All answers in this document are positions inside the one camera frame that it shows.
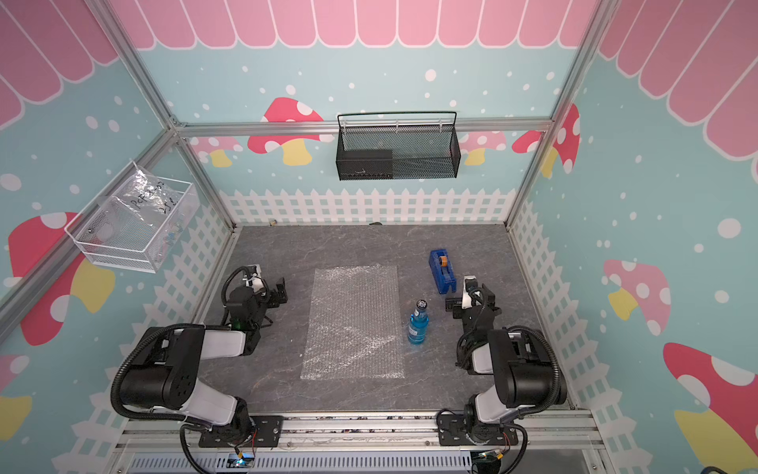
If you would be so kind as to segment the clear bubble wrap sheet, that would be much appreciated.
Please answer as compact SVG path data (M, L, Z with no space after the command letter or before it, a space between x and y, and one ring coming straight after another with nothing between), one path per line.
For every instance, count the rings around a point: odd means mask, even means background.
M301 378L404 376L397 268L370 265L317 270Z

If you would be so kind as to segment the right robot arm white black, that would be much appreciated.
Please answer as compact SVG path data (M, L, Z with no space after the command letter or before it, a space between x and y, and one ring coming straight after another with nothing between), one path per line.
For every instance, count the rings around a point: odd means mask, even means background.
M539 414L568 398L555 351L544 334L526 326L497 329L501 308L495 294L474 276L464 278L462 295L448 297L445 309L462 322L456 367L489 376L493 384L470 397L461 413L435 415L442 446L517 446L515 422Z

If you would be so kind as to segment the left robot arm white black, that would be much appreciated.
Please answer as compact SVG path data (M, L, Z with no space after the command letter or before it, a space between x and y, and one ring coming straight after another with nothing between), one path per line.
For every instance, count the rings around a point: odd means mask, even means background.
M147 329L126 356L112 383L113 409L132 420L177 421L215 442L238 448L259 430L247 403L199 379L202 361L252 355L262 331L274 324L266 313L288 302L286 280L272 286L256 265L237 268L221 288L219 325L181 323Z

